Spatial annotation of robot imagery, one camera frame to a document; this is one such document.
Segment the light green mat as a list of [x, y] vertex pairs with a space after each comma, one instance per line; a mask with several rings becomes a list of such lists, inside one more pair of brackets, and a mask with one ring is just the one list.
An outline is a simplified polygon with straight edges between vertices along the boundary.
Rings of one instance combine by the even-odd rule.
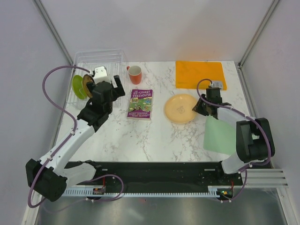
[[212, 116], [205, 123], [203, 147], [205, 150], [232, 155], [236, 152], [235, 129]]

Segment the green plate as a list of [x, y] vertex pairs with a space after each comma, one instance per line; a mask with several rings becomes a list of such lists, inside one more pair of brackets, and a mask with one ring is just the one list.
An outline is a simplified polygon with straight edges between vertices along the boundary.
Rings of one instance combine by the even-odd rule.
[[79, 75], [75, 75], [72, 79], [72, 88], [74, 94], [81, 100], [84, 100], [87, 95], [83, 88], [83, 78]]

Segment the yellow patterned dark-rimmed plate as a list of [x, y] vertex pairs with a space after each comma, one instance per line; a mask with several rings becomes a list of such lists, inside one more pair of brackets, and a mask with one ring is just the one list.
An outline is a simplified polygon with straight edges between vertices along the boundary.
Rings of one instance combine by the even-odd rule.
[[92, 93], [91, 91], [89, 90], [89, 86], [93, 86], [95, 84], [93, 78], [88, 75], [88, 74], [85, 74], [83, 76], [83, 79], [82, 79], [82, 87], [86, 93], [86, 95], [89, 97], [89, 98], [92, 98]]

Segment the purple treehouse book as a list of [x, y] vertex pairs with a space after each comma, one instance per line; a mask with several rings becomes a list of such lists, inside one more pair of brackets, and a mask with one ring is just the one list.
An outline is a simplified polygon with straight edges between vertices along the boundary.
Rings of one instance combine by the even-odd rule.
[[152, 112], [153, 90], [133, 89], [129, 100], [127, 118], [150, 120]]

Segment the orange mug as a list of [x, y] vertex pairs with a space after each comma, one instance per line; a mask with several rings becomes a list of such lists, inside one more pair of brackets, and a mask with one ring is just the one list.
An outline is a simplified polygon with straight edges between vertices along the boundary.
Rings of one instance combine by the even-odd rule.
[[132, 84], [138, 85], [142, 80], [142, 70], [139, 66], [127, 66], [129, 79]]

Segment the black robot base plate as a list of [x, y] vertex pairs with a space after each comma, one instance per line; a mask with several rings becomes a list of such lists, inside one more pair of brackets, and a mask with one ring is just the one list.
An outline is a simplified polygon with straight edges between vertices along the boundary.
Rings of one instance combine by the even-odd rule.
[[93, 162], [93, 181], [111, 191], [204, 191], [208, 186], [241, 186], [241, 175], [225, 174], [217, 162]]

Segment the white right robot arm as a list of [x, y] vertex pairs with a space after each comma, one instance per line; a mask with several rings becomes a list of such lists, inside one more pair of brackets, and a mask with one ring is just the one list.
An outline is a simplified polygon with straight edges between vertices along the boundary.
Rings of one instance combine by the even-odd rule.
[[238, 173], [251, 165], [265, 165], [275, 155], [275, 147], [266, 118], [253, 118], [224, 103], [220, 88], [209, 87], [201, 94], [193, 111], [203, 116], [211, 116], [235, 130], [235, 152], [221, 161], [221, 169], [215, 172], [215, 180], [226, 184], [232, 173]]

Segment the cream plate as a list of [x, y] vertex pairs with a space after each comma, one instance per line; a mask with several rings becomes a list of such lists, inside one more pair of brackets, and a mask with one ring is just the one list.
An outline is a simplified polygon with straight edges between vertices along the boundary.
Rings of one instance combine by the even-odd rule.
[[189, 94], [174, 95], [166, 101], [164, 114], [173, 123], [188, 123], [196, 117], [196, 112], [193, 111], [196, 103], [196, 98]]

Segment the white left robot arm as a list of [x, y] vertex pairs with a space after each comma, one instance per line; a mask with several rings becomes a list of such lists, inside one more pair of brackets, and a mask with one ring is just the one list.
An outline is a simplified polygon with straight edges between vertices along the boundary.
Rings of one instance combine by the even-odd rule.
[[100, 166], [96, 162], [87, 160], [72, 168], [66, 168], [66, 165], [81, 145], [108, 120], [113, 102], [125, 95], [119, 75], [113, 78], [116, 87], [110, 81], [88, 83], [92, 97], [80, 111], [66, 139], [38, 161], [31, 159], [27, 162], [25, 169], [31, 190], [54, 202], [71, 186], [87, 181], [99, 184], [102, 181], [103, 173], [98, 170]]

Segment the orange folder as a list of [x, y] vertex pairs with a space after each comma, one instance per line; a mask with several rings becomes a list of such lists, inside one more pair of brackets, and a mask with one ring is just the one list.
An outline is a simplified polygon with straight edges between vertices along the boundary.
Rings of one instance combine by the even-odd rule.
[[222, 81], [223, 89], [227, 84], [221, 62], [213, 61], [176, 61], [175, 85], [177, 89], [196, 89], [202, 79]]

